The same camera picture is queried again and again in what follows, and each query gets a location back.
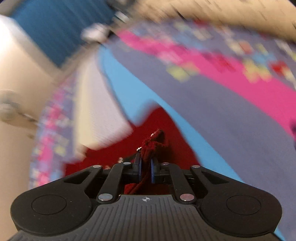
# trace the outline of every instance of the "ribbed gray surface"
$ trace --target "ribbed gray surface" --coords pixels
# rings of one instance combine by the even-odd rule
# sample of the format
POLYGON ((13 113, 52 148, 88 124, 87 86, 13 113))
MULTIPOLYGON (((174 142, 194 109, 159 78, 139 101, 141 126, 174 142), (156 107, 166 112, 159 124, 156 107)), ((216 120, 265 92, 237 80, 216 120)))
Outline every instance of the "ribbed gray surface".
POLYGON ((129 196, 100 205, 75 231, 55 237, 36 237, 18 232, 11 241, 276 241, 274 235, 238 238, 207 225, 195 207, 174 201, 171 195, 129 196))

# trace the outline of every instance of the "pink stripe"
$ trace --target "pink stripe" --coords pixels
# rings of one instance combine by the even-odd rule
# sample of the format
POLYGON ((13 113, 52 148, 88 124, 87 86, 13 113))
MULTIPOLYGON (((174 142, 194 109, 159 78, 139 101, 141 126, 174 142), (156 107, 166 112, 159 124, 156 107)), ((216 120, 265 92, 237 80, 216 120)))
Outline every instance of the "pink stripe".
MULTIPOLYGON (((235 70, 225 67, 218 69, 212 61, 207 60, 196 49, 188 50, 171 42, 160 43, 153 39, 141 39, 129 31, 121 32, 119 37, 129 47, 147 54, 158 56, 163 52, 173 52, 178 56, 178 58, 172 58, 176 65, 194 63, 202 75, 227 87, 260 108, 292 135, 290 122, 296 120, 296 91, 278 79, 271 77, 269 82, 258 80, 257 83, 250 83, 243 74, 244 66, 235 58, 223 57, 235 70)), ((213 53, 210 55, 213 58, 221 56, 213 53)))

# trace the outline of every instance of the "light blue stripe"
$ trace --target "light blue stripe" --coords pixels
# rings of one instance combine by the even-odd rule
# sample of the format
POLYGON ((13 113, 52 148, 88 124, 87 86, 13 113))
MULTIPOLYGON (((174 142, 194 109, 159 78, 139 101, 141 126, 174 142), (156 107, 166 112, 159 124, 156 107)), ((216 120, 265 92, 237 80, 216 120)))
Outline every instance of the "light blue stripe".
MULTIPOLYGON (((122 66, 122 64, 113 57, 109 49, 102 47, 98 58, 98 62, 101 63, 102 70, 107 76, 115 96, 120 102, 125 114, 133 123, 139 122, 139 118, 143 116, 144 110, 147 109, 146 106, 153 102, 158 103, 175 122, 203 167, 243 182, 226 161, 182 116, 153 90, 122 66)), ((284 240, 278 228, 275 234, 284 240)))

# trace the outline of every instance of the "cream fabric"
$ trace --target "cream fabric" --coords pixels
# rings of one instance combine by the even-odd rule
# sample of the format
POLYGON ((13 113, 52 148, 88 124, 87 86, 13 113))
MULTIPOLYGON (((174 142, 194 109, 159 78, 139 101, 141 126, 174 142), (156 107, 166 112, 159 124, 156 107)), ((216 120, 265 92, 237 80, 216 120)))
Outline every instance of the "cream fabric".
POLYGON ((296 40, 296 7, 289 0, 139 0, 137 14, 159 22, 178 17, 199 18, 296 40))

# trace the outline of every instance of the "red fabric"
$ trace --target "red fabric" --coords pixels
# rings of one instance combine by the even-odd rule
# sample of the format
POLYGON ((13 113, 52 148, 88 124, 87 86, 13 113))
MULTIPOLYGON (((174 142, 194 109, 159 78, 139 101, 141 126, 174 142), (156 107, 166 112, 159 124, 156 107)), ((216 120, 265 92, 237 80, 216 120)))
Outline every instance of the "red fabric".
MULTIPOLYGON (((131 124, 131 126, 133 127, 133 133, 122 141, 99 150, 88 149, 86 151, 86 158, 82 162, 67 164, 65 175, 96 164, 112 167, 117 163, 119 157, 127 157, 134 154, 136 149, 142 146, 143 140, 150 138, 151 134, 157 129, 161 129, 165 133, 165 139, 168 141, 168 146, 157 152, 159 162, 175 163, 181 169, 189 169, 191 165, 199 164, 194 152, 185 142, 175 123, 163 108, 159 107, 153 110, 142 125, 134 126, 131 124)), ((125 189, 125 193, 137 192, 138 194, 147 195, 168 193, 167 186, 151 185, 149 178, 150 175, 147 175, 147 182, 142 183, 140 190, 139 187, 132 185, 130 190, 125 189)))

